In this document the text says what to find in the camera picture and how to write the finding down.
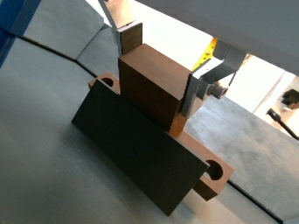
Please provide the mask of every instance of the black panel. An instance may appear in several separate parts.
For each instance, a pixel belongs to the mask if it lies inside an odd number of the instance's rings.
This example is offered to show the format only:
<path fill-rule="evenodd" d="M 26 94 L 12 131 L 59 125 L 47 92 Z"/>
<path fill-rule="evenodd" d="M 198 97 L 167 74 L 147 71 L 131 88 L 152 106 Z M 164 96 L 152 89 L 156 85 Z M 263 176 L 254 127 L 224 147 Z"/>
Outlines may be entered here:
<path fill-rule="evenodd" d="M 170 215 L 208 165 L 99 80 L 72 122 Z"/>

